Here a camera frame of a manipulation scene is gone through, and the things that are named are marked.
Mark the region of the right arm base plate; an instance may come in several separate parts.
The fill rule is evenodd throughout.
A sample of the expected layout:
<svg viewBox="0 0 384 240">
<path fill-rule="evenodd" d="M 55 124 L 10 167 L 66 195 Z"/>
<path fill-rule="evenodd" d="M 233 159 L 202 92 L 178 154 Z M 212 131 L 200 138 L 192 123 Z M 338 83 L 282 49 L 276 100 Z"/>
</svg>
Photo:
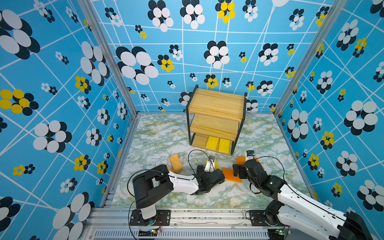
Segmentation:
<svg viewBox="0 0 384 240">
<path fill-rule="evenodd" d="M 246 218 L 251 221 L 253 227 L 283 227 L 277 215 L 266 213 L 262 210 L 250 210 L 246 213 Z"/>
</svg>

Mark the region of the yellow sponge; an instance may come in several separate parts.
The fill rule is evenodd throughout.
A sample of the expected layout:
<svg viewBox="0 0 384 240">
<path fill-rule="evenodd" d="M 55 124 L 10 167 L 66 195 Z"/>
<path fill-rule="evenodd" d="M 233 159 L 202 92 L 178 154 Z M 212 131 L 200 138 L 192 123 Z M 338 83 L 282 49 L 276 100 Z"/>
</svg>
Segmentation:
<svg viewBox="0 0 384 240">
<path fill-rule="evenodd" d="M 217 170 L 217 169 L 219 169 L 219 168 L 220 168 L 220 166 L 219 166 L 217 160 L 215 160 L 214 162 L 209 161 L 209 160 L 206 160 L 206 166 L 205 166 L 205 168 L 204 168 L 204 171 L 207 172 L 207 173 L 208 173 L 208 172 L 211 173 L 211 172 L 213 172 L 214 170 Z"/>
<path fill-rule="evenodd" d="M 219 138 L 209 136 L 206 143 L 206 149 L 214 151 L 216 150 L 218 143 L 219 143 Z"/>
<path fill-rule="evenodd" d="M 218 151 L 220 153 L 229 154 L 231 152 L 231 141 L 226 139 L 220 139 Z"/>
</svg>

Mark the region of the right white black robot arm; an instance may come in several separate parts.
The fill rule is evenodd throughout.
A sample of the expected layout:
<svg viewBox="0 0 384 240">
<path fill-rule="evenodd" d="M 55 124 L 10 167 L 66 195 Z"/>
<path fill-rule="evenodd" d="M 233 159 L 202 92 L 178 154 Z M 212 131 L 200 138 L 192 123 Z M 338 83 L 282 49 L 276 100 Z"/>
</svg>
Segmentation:
<svg viewBox="0 0 384 240">
<path fill-rule="evenodd" d="M 269 175 L 257 159 L 233 165 L 234 176 L 247 179 L 261 194 L 272 198 L 264 211 L 265 222 L 282 224 L 317 240 L 371 240 L 363 218 L 332 209 L 292 187 L 284 178 Z"/>
</svg>

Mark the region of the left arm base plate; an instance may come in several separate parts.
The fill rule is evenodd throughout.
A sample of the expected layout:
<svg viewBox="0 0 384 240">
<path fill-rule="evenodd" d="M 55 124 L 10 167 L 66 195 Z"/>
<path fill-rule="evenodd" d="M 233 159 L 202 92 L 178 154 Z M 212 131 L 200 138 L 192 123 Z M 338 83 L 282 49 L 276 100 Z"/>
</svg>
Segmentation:
<svg viewBox="0 0 384 240">
<path fill-rule="evenodd" d="M 157 210 L 157 213 L 148 219 L 144 219 L 139 209 L 132 211 L 130 217 L 130 226 L 169 226 L 171 220 L 170 210 Z"/>
</svg>

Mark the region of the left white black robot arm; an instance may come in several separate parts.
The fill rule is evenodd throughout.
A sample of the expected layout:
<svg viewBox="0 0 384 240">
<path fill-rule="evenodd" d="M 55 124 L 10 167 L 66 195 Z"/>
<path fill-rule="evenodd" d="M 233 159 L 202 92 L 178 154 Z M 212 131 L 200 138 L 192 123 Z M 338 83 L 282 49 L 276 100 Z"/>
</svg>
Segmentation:
<svg viewBox="0 0 384 240">
<path fill-rule="evenodd" d="M 156 203 L 171 192 L 203 195 L 225 181 L 221 170 L 205 172 L 202 167 L 199 165 L 197 173 L 186 176 L 170 172 L 166 165 L 159 165 L 135 176 L 132 183 L 136 208 L 143 219 L 155 220 L 158 217 Z"/>
</svg>

